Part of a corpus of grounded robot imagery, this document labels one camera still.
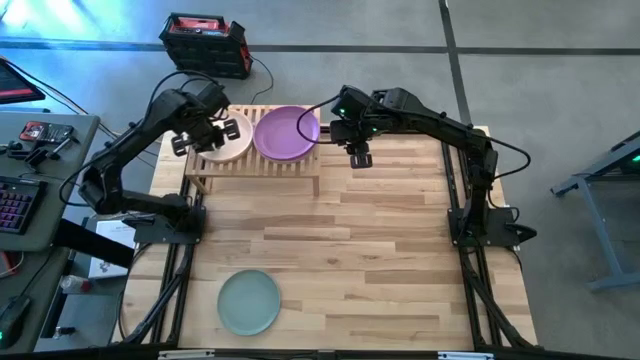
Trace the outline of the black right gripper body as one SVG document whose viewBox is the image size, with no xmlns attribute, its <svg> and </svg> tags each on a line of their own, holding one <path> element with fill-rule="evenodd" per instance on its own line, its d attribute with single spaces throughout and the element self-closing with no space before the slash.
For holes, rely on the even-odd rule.
<svg viewBox="0 0 640 360">
<path fill-rule="evenodd" d="M 343 85 L 331 104 L 331 113 L 338 116 L 330 122 L 331 140 L 345 145 L 349 155 L 367 154 L 368 141 L 373 136 L 373 127 L 367 125 L 365 116 L 371 109 L 372 100 L 358 88 Z"/>
</svg>

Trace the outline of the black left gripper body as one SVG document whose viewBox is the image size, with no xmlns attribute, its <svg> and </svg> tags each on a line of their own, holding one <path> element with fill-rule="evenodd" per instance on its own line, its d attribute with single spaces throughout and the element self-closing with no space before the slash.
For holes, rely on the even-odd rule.
<svg viewBox="0 0 640 360">
<path fill-rule="evenodd" d="M 186 144 L 197 153 L 215 151 L 225 144 L 224 131 L 203 112 L 186 113 Z"/>
</svg>

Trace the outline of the peach plastic plate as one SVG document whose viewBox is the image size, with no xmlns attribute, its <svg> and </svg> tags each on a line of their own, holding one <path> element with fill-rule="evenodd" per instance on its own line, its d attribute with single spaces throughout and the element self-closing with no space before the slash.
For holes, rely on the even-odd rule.
<svg viewBox="0 0 640 360">
<path fill-rule="evenodd" d="M 214 151 L 201 152 L 200 156 L 214 163 L 227 163 L 239 159 L 252 145 L 254 135 L 254 125 L 251 120 L 239 111 L 230 110 L 229 120 L 235 120 L 239 127 L 240 137 L 236 140 L 229 140 L 225 137 L 225 144 L 220 149 Z"/>
</svg>

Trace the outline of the purple plastic plate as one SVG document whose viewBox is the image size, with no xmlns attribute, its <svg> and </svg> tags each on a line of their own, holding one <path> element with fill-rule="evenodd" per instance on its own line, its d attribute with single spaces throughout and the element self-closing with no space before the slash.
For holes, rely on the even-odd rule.
<svg viewBox="0 0 640 360">
<path fill-rule="evenodd" d="M 316 115 L 300 106 L 278 107 L 266 113 L 255 126 L 253 143 L 271 160 L 289 162 L 305 156 L 319 139 Z"/>
</svg>

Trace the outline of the slatted wooden shelf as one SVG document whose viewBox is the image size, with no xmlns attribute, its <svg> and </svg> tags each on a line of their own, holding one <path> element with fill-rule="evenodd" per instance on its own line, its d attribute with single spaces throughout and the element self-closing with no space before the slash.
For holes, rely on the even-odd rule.
<svg viewBox="0 0 640 360">
<path fill-rule="evenodd" d="M 213 160 L 213 153 L 196 153 L 187 156 L 185 176 L 203 194 L 213 190 L 214 178 L 283 178 L 310 179 L 312 194 L 319 195 L 320 149 L 312 145 L 300 159 L 279 161 L 263 156 L 249 139 L 242 153 L 225 160 Z"/>
</svg>

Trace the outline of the red black tool case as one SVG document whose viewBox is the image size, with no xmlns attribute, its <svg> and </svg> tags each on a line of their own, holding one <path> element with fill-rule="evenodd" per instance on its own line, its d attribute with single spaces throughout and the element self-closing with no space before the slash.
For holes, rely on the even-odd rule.
<svg viewBox="0 0 640 360">
<path fill-rule="evenodd" d="M 223 16 L 171 13 L 159 35 L 178 70 L 212 77 L 246 79 L 253 60 L 245 28 Z"/>
</svg>

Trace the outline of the grey desk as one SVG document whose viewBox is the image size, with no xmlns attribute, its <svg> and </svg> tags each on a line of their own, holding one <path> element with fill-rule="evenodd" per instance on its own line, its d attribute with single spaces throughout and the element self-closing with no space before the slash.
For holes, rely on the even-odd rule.
<svg viewBox="0 0 640 360">
<path fill-rule="evenodd" d="M 99 118 L 94 115 L 0 112 L 0 143 L 16 140 L 28 122 L 70 125 L 74 128 L 73 136 L 77 142 L 65 146 L 59 160 L 46 161 L 39 166 L 48 186 L 27 232 L 24 235 L 0 233 L 0 250 L 23 253 L 23 262 L 17 273 L 0 277 L 0 312 L 12 297 L 25 294 L 31 299 L 20 337 L 11 347 L 0 349 L 0 355 L 31 352 L 40 337 L 70 254 L 68 248 L 51 244 L 65 210 L 65 205 L 59 199 L 59 184 L 84 163 Z"/>
</svg>

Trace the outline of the white paper booklet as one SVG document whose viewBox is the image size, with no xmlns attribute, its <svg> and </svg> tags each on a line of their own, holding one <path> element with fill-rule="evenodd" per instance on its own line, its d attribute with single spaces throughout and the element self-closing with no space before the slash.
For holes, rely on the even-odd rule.
<svg viewBox="0 0 640 360">
<path fill-rule="evenodd" d="M 134 254 L 136 230 L 121 220 L 102 220 L 96 223 L 95 233 L 104 240 L 98 242 L 91 258 L 88 277 L 104 279 L 125 276 Z"/>
</svg>

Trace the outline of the red black handheld device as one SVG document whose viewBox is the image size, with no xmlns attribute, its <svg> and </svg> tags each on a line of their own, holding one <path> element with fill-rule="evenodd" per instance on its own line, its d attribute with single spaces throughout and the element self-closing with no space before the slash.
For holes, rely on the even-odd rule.
<svg viewBox="0 0 640 360">
<path fill-rule="evenodd" d="M 23 127 L 19 134 L 19 139 L 25 142 L 59 145 L 69 138 L 73 132 L 74 127 L 71 125 L 30 121 Z"/>
</svg>

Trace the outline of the black desk clamp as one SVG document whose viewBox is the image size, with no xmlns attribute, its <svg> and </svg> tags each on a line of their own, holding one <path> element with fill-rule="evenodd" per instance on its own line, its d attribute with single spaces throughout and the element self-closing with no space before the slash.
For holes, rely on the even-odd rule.
<svg viewBox="0 0 640 360">
<path fill-rule="evenodd" d="M 71 144 L 79 144 L 79 140 L 73 136 L 67 137 L 64 141 L 62 141 L 59 145 L 57 145 L 53 150 L 47 150 L 42 147 L 38 147 L 31 151 L 26 158 L 24 159 L 25 164 L 31 168 L 37 168 L 41 163 L 46 160 L 59 160 L 59 153 L 66 147 Z"/>
</svg>

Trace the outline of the pale green plastic plate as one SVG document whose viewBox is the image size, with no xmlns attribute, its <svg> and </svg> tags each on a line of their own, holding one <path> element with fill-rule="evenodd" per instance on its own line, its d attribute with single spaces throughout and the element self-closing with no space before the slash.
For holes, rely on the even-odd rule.
<svg viewBox="0 0 640 360">
<path fill-rule="evenodd" d="M 267 330 L 280 308 L 278 285 L 267 273 L 255 269 L 242 270 L 229 277 L 217 298 L 221 323 L 239 336 L 254 336 Z"/>
</svg>

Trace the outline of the black backlit keyboard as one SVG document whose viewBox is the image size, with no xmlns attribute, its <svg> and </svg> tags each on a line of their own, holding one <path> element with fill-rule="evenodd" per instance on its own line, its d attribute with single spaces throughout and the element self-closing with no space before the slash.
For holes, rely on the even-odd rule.
<svg viewBox="0 0 640 360">
<path fill-rule="evenodd" d="M 0 176 L 0 233 L 25 234 L 47 186 L 45 181 Z"/>
</svg>

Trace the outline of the clear plastic bottle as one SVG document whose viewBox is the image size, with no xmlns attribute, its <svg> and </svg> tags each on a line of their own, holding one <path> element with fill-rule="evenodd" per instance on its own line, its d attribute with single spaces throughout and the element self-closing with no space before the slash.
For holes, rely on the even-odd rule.
<svg viewBox="0 0 640 360">
<path fill-rule="evenodd" d="M 66 275 L 60 281 L 60 288 L 65 294 L 82 294 L 91 290 L 92 283 L 87 278 Z"/>
</svg>

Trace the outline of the dark screen with red stripe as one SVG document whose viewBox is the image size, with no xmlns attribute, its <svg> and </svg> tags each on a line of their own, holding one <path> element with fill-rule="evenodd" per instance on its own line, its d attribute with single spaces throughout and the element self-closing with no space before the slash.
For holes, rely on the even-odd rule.
<svg viewBox="0 0 640 360">
<path fill-rule="evenodd" d="M 0 105 L 44 100 L 46 96 L 0 58 Z"/>
</svg>

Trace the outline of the black computer mouse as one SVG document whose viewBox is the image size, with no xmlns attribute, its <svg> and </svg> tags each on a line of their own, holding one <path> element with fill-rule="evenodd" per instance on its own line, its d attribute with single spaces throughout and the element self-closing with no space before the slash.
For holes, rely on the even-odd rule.
<svg viewBox="0 0 640 360">
<path fill-rule="evenodd" d="M 0 307 L 0 350 L 12 347 L 20 338 L 30 305 L 29 296 L 19 295 Z"/>
</svg>

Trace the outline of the black aluminium rig frame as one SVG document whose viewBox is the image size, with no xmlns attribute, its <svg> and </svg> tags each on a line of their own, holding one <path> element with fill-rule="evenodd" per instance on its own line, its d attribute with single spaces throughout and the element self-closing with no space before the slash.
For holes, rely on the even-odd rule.
<svg viewBox="0 0 640 360">
<path fill-rule="evenodd" d="M 469 350 L 471 328 L 495 333 L 469 303 L 447 210 L 461 199 L 454 151 L 422 135 L 373 141 L 375 164 L 353 170 L 343 151 L 319 146 L 319 195 L 310 179 L 214 178 L 201 193 L 187 158 L 163 145 L 152 193 L 186 185 L 207 208 L 190 277 L 150 340 L 202 349 Z M 280 313 L 255 336 L 231 333 L 216 307 L 242 270 L 277 283 Z"/>
</svg>

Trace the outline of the grey metal table frame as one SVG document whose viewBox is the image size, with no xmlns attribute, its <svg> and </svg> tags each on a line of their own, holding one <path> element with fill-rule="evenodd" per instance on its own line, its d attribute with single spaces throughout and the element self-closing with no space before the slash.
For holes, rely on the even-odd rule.
<svg viewBox="0 0 640 360">
<path fill-rule="evenodd" d="M 558 198 L 572 190 L 577 190 L 589 211 L 610 270 L 608 276 L 588 283 L 592 291 L 640 285 L 640 270 L 629 272 L 623 268 L 609 235 L 606 219 L 600 212 L 591 191 L 592 183 L 616 181 L 640 181 L 640 130 L 612 146 L 591 166 L 569 175 L 565 181 L 549 189 Z"/>
</svg>

